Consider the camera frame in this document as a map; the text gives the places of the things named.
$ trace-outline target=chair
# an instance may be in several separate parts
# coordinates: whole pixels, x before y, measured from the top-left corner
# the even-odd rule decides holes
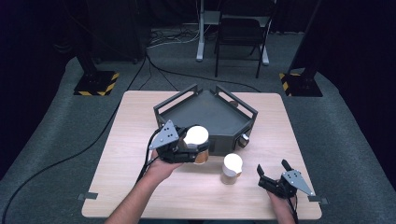
[[[216,73],[219,70],[220,45],[251,46],[260,52],[256,78],[262,65],[265,40],[269,25],[276,11],[272,0],[226,0],[219,14],[219,30],[216,40]]]

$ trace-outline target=wooden table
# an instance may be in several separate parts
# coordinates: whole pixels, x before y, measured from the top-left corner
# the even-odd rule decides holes
[[[105,149],[86,199],[85,217],[108,217],[134,186],[144,163],[147,143],[158,128],[153,107],[175,91],[127,91],[108,136]],[[234,92],[259,111],[245,148],[235,153],[243,159],[243,171],[234,185],[220,182],[222,157],[207,163],[185,163],[155,190],[142,217],[183,219],[276,219],[265,189],[258,186],[257,165],[270,178],[285,171],[282,159],[302,173],[312,189],[304,160],[281,97],[275,93]],[[298,190],[299,219],[319,219],[318,203]]]

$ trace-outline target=tripod base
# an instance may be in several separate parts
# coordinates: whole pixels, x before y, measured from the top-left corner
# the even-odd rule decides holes
[[[322,97],[317,82],[312,79],[306,79],[300,74],[285,75],[279,74],[282,81],[283,90],[288,96],[313,96]]]
[[[119,73],[112,71],[97,71],[96,78],[82,76],[74,90],[75,95],[109,95],[113,90]]]

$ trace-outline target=gray carpet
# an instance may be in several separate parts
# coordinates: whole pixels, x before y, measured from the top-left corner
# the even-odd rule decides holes
[[[156,66],[196,77],[161,74],[148,61],[137,77],[143,62],[97,64],[99,70],[120,73],[115,89],[105,97],[73,95],[82,69],[77,59],[71,60],[48,113],[0,182],[1,212],[5,211],[11,195],[29,177],[88,149],[42,172],[21,188],[7,210],[7,223],[104,221],[85,218],[81,214],[83,201],[79,201],[77,196],[89,189],[109,128],[92,147],[89,146],[106,127],[132,80],[130,90],[181,91],[197,83],[204,89],[214,89],[221,84],[229,91],[257,89],[279,93],[315,191],[330,202],[322,206],[321,219],[301,223],[394,223],[396,193],[334,85],[317,74],[316,82],[323,97],[287,97],[283,92],[279,73],[288,70],[302,37],[269,35],[267,50],[270,64],[262,67],[258,79],[254,78],[256,62],[239,60],[220,61],[219,77],[214,78],[213,40],[206,41],[205,58],[201,63],[195,61],[197,41],[148,49],[148,55]]]

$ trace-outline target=forearm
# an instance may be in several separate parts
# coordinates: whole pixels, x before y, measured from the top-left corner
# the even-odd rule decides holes
[[[138,223],[149,198],[161,181],[144,175],[105,223]]]
[[[287,206],[274,207],[277,223],[279,224],[295,224],[291,210]]]

